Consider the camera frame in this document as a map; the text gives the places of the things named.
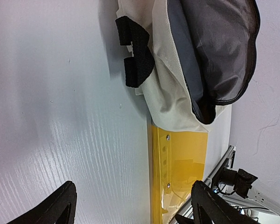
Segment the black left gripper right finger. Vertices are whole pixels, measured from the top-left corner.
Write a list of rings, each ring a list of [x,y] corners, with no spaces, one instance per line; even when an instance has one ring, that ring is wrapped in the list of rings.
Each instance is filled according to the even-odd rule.
[[[240,214],[204,182],[196,181],[191,190],[193,219],[175,215],[179,224],[256,224],[254,219]]]

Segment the beige canvas backpack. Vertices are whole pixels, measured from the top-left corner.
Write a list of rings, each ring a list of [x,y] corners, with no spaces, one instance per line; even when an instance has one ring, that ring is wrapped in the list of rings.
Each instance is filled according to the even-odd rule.
[[[116,26],[126,85],[153,122],[209,132],[255,72],[260,15],[254,0],[120,0]]]

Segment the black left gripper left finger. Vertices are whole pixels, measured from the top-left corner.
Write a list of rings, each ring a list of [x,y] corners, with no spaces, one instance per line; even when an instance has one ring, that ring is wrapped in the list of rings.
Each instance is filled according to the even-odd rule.
[[[39,205],[10,221],[11,224],[73,224],[77,205],[77,190],[66,181]]]

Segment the yellow plastic folder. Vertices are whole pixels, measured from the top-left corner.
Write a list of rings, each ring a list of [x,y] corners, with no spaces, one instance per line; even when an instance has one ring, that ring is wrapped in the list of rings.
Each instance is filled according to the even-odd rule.
[[[202,180],[208,134],[152,126],[152,223],[168,224]]]

